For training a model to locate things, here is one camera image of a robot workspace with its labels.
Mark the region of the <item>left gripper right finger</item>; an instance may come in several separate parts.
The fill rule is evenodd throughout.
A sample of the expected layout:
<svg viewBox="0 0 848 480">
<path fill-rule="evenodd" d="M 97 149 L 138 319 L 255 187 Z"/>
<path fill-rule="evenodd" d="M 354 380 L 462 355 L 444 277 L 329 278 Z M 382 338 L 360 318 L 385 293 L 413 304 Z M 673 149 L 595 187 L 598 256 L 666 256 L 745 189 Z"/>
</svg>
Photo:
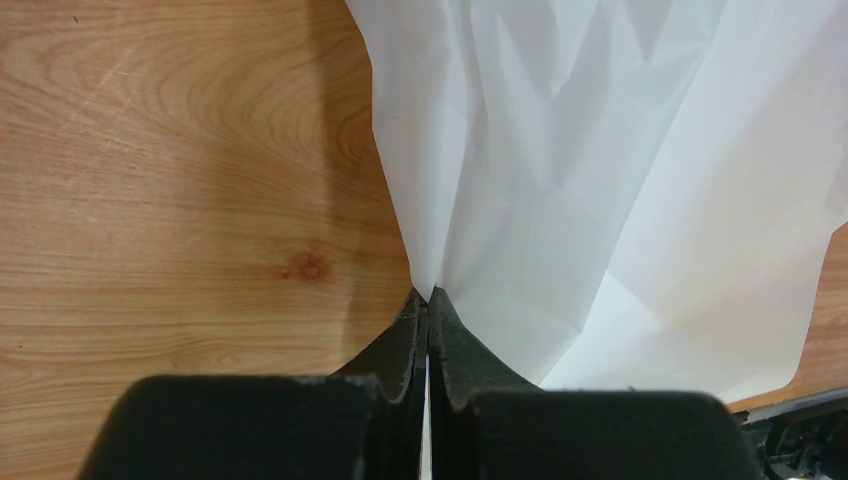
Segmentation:
<svg viewBox="0 0 848 480">
<path fill-rule="evenodd" d="M 696 392 L 545 391 L 428 302 L 437 479 L 755 479 L 737 420 Z"/>
</svg>

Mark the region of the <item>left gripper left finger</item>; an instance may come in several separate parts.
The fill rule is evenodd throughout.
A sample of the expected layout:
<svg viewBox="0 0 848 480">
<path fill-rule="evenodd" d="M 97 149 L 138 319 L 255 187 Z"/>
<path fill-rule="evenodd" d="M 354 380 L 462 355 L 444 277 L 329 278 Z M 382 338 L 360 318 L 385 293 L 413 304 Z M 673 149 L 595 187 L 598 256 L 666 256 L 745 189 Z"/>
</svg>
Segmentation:
<svg viewBox="0 0 848 480">
<path fill-rule="evenodd" d="M 159 375 L 109 413 L 83 479 L 414 479 L 426 305 L 329 375 Z"/>
</svg>

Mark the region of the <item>white wrapping paper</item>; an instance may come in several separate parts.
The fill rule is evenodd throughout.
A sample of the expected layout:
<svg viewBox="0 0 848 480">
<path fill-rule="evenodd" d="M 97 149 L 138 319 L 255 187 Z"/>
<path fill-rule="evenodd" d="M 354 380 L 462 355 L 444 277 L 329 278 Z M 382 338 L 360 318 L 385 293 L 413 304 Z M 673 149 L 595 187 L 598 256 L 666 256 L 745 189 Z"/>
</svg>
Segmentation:
<svg viewBox="0 0 848 480">
<path fill-rule="evenodd" d="M 847 221 L 843 1 L 352 1 L 419 292 L 548 390 L 787 385 Z"/>
</svg>

